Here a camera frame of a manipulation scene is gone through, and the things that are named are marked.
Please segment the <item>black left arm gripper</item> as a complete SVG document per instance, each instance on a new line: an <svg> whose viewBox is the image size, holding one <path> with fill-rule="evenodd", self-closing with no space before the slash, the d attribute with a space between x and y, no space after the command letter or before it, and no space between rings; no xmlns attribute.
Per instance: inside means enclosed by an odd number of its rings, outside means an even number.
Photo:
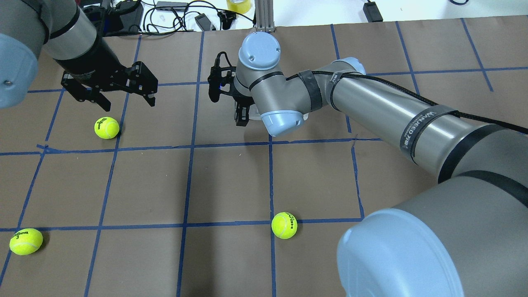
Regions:
<svg viewBox="0 0 528 297"><path fill-rule="evenodd" d="M61 85L77 101L92 101L105 112L109 112L111 102L102 93L117 90L140 95L150 107L154 107L158 79L143 62L137 61L128 68L100 67L83 75L73 75L64 71Z"/></svg>

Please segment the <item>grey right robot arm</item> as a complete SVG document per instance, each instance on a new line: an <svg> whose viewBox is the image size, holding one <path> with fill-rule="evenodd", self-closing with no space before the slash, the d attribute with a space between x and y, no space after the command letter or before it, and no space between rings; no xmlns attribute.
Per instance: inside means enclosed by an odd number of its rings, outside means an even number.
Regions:
<svg viewBox="0 0 528 297"><path fill-rule="evenodd" d="M372 212L338 242L347 297L526 297L527 133L369 76L356 58L286 78L281 46L253 32L238 51L234 88L279 137L323 107L434 174L437 184Z"/></svg>

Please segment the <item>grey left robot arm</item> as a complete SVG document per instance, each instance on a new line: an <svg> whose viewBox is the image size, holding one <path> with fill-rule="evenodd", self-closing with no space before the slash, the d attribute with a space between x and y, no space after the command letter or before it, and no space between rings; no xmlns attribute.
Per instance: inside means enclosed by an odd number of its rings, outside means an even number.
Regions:
<svg viewBox="0 0 528 297"><path fill-rule="evenodd" d="M122 65L73 0L2 0L0 106L20 104L46 52L64 70L62 87L79 101L110 111L104 92L137 94L155 106L158 80L141 61Z"/></svg>

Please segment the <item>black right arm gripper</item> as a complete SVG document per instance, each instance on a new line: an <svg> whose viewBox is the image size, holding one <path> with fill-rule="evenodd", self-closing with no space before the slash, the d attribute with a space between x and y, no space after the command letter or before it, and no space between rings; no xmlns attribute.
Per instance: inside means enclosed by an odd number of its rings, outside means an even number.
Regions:
<svg viewBox="0 0 528 297"><path fill-rule="evenodd" d="M236 126L245 127L249 122L249 111L253 105L253 99L250 96L249 86L240 78L239 71L234 72L234 100L235 106L235 123Z"/></svg>

